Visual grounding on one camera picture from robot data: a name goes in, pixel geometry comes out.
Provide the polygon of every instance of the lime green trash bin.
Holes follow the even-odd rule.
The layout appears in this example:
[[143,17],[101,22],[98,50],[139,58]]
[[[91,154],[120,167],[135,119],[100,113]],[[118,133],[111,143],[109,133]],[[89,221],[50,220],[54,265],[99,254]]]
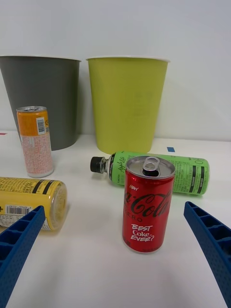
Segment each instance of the lime green trash bin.
[[96,142],[108,154],[149,152],[168,60],[89,58]]

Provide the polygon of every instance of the blue tape mark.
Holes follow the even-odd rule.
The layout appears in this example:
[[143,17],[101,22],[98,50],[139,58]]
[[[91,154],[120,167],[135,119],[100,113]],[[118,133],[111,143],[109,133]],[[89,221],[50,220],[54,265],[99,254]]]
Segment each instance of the blue tape mark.
[[168,152],[175,152],[174,148],[172,146],[167,146]]

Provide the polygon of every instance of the red can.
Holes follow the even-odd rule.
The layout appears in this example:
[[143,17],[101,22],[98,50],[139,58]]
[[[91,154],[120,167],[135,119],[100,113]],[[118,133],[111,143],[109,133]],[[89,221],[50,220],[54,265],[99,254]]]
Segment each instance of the red can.
[[164,241],[175,167],[169,161],[138,156],[127,162],[123,240],[133,250],[149,253]]

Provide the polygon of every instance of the white tabletop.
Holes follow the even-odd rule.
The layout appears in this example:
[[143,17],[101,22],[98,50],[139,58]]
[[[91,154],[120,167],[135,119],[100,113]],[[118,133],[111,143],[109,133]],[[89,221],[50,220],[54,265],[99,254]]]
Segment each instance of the white tabletop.
[[[150,152],[168,154],[167,146],[207,159],[210,183],[204,196],[172,196],[164,243],[147,255],[123,244],[124,188],[90,171],[91,157],[104,156],[94,136],[53,152],[48,178],[67,185],[70,208],[58,233],[37,237],[7,308],[226,307],[183,210],[190,200],[231,227],[231,143],[155,139]],[[28,177],[16,132],[0,135],[0,176]]]

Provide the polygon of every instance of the gray bin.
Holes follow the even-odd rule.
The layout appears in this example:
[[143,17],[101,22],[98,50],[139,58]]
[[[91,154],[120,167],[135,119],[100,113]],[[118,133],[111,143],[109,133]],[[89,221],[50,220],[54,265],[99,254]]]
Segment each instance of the gray bin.
[[34,56],[0,57],[0,68],[17,129],[17,108],[47,107],[52,150],[66,148],[77,140],[79,62]]

